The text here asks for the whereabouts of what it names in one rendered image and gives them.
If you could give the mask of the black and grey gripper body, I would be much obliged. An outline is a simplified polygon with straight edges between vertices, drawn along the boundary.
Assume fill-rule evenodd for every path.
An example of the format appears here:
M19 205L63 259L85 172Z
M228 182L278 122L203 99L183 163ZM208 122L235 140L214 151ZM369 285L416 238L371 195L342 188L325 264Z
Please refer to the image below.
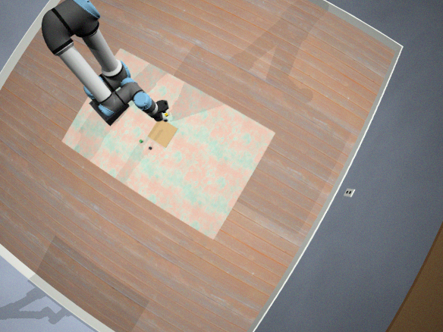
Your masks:
M162 121L163 116L161 112L167 111L169 109L167 100L159 100L155 102L156 108L151 113L148 114L151 118L154 118L155 121Z

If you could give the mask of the tan flat mat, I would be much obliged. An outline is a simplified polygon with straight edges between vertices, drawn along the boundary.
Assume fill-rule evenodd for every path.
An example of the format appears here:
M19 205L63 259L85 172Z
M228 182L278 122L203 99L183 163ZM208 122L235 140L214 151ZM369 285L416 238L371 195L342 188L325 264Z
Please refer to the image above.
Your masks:
M159 121L156 122L148 137L166 148L176 131L177 128L168 122Z

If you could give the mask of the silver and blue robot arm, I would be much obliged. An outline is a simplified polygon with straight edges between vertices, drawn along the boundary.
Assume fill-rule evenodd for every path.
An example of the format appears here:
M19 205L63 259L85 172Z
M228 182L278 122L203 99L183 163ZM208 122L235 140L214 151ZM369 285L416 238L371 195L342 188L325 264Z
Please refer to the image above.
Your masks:
M95 102L97 110L106 117L131 100L145 113L153 112L155 102L130 78L126 64L115 59L98 30L99 18L99 12L89 0L65 0L45 13L42 35L52 54L68 66L84 85L84 92ZM74 47L71 39L74 34L83 39L103 68L99 76Z

